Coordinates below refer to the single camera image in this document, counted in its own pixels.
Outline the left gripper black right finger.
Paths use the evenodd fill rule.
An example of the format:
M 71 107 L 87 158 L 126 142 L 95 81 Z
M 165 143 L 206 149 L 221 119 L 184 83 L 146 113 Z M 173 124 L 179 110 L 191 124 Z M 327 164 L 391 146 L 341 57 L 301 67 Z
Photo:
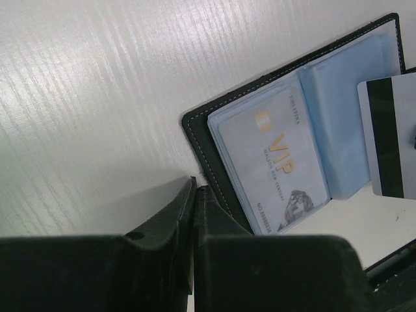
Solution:
M 358 255 L 341 237 L 248 233 L 210 187 L 194 219 L 196 311 L 375 311 Z

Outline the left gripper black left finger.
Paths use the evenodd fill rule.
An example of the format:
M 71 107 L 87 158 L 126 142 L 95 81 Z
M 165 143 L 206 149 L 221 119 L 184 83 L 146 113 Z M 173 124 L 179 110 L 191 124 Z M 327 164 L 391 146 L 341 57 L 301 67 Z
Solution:
M 192 293 L 190 178 L 124 235 L 1 240 L 2 311 L 185 311 Z

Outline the black leather card holder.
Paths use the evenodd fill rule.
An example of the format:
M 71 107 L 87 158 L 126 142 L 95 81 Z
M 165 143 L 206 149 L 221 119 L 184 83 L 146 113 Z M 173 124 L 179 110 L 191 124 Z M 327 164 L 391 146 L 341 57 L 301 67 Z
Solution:
M 181 125 L 221 208 L 250 233 L 280 235 L 370 181 L 358 84 L 405 71 L 390 13 L 188 111 Z

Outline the silver VIP card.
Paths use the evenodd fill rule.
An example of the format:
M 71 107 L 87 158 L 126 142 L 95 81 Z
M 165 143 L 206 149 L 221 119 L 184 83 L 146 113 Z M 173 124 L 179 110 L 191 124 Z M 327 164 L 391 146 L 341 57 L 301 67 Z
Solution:
M 255 234 L 281 233 L 329 202 L 299 83 L 261 92 L 211 124 Z

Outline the white credit card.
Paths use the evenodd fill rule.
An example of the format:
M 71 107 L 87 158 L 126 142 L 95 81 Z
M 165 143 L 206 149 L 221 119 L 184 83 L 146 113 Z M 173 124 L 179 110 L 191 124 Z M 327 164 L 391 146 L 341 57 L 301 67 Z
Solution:
M 373 193 L 415 199 L 415 73 L 357 86 Z

